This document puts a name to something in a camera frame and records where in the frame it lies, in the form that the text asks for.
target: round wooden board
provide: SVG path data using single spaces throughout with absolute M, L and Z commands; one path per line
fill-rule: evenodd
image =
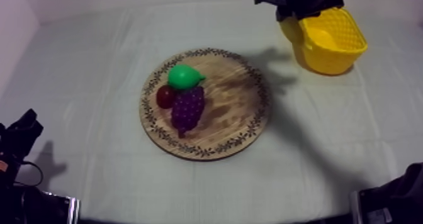
M 205 109 L 186 138 L 179 138 L 172 127 L 172 109 L 158 107 L 155 100 L 177 64 L 190 65 L 206 76 L 200 83 Z M 204 48 L 175 55 L 157 68 L 144 84 L 139 112 L 148 136 L 166 152 L 189 160 L 217 160 L 248 147 L 263 131 L 270 107 L 269 89 L 258 69 L 235 53 Z

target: plastic basket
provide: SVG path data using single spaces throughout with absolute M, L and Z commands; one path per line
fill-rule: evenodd
M 321 74 L 348 71 L 368 47 L 353 17 L 343 8 L 327 9 L 319 17 L 305 18 L 297 24 L 292 19 L 284 22 L 281 27 L 287 38 L 301 46 L 307 66 Z M 302 36 L 298 36 L 298 26 Z

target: table surface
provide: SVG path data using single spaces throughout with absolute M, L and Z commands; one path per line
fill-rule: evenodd
M 38 113 L 45 129 L 27 159 L 43 169 L 42 189 L 82 199 L 84 217 L 288 223 L 342 213 L 350 191 L 399 176 L 423 154 L 422 28 L 352 15 L 369 49 L 339 77 L 299 67 L 267 5 L 184 3 L 50 23 L 0 99 L 0 121 Z M 275 98 L 255 143 L 207 163 L 157 148 L 138 117 L 149 74 L 200 47 L 246 57 Z M 21 181 L 35 179 L 22 168 Z

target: floral border pattern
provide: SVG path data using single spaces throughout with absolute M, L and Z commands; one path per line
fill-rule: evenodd
M 163 127 L 157 125 L 157 118 L 154 117 L 153 109 L 150 105 L 149 96 L 154 92 L 154 88 L 160 83 L 160 78 L 163 74 L 166 74 L 172 67 L 178 64 L 180 61 L 187 57 L 200 57 L 208 54 L 214 54 L 214 56 L 222 56 L 224 58 L 230 58 L 237 61 L 247 72 L 247 74 L 255 80 L 255 86 L 258 88 L 258 95 L 260 98 L 261 107 L 255 112 L 254 117 L 249 121 L 247 130 L 240 132 L 235 138 L 228 139 L 225 143 L 220 143 L 213 148 L 201 148 L 196 145 L 187 145 L 180 143 L 170 136 L 170 134 L 163 129 Z M 187 154 L 195 154 L 196 156 L 208 157 L 212 154 L 220 154 L 226 152 L 232 147 L 242 145 L 242 143 L 253 136 L 257 136 L 257 129 L 262 124 L 262 119 L 266 115 L 266 110 L 270 106 L 269 92 L 265 83 L 263 82 L 262 74 L 258 69 L 255 69 L 248 65 L 247 61 L 244 60 L 240 55 L 226 50 L 204 48 L 198 50 L 191 50 L 180 55 L 175 56 L 172 60 L 166 62 L 163 67 L 154 72 L 153 78 L 148 82 L 147 87 L 144 88 L 144 96 L 141 99 L 141 107 L 144 109 L 144 118 L 148 121 L 148 128 L 153 133 L 156 133 L 160 139 L 167 142 L 168 146 L 178 148 L 179 151 Z

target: plastic lime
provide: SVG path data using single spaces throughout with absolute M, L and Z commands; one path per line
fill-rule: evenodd
M 175 65 L 168 76 L 168 83 L 171 87 L 179 90 L 191 89 L 205 79 L 198 70 L 188 65 Z

